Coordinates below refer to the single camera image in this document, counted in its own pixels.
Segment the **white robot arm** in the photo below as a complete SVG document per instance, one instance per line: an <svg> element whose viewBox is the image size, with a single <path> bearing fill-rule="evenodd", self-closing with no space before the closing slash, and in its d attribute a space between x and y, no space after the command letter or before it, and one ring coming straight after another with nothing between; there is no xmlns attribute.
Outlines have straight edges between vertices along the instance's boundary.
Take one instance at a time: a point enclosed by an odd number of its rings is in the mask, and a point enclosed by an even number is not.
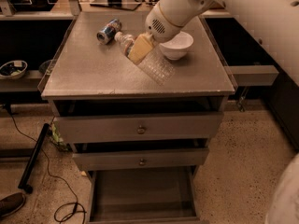
<svg viewBox="0 0 299 224"><path fill-rule="evenodd" d="M233 18L299 85L298 0L160 0L145 21L146 33L137 39L134 61L140 63L157 43L169 41L195 16L215 2Z"/></svg>

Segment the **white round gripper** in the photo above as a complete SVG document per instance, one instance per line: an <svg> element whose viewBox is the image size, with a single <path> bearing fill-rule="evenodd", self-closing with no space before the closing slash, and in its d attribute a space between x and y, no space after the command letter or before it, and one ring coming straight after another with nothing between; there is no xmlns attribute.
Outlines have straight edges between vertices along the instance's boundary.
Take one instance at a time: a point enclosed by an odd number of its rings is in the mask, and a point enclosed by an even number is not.
<svg viewBox="0 0 299 224"><path fill-rule="evenodd" d="M128 58L139 64L154 48L154 39L159 43L171 40L183 27L178 6L173 3L159 2L148 14L145 28L148 33L137 37Z"/></svg>

